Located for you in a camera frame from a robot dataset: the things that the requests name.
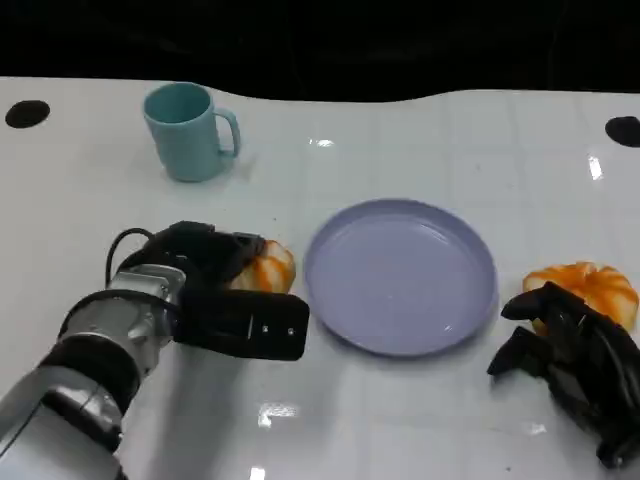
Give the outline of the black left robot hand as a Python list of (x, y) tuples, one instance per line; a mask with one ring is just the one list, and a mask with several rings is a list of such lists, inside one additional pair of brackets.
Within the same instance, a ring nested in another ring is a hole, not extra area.
[(259, 235), (227, 233), (210, 224), (180, 221), (153, 233), (119, 268), (164, 265), (182, 271), (196, 285), (222, 286), (238, 277), (265, 247), (266, 240)]

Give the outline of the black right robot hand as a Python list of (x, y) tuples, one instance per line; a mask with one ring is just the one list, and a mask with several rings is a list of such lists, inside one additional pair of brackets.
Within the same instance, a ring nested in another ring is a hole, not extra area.
[(517, 327), (487, 373), (521, 370), (545, 380), (556, 404), (598, 435), (596, 455), (605, 468), (638, 457), (639, 348), (627, 331), (552, 282), (513, 297), (501, 316), (539, 320), (547, 334)]

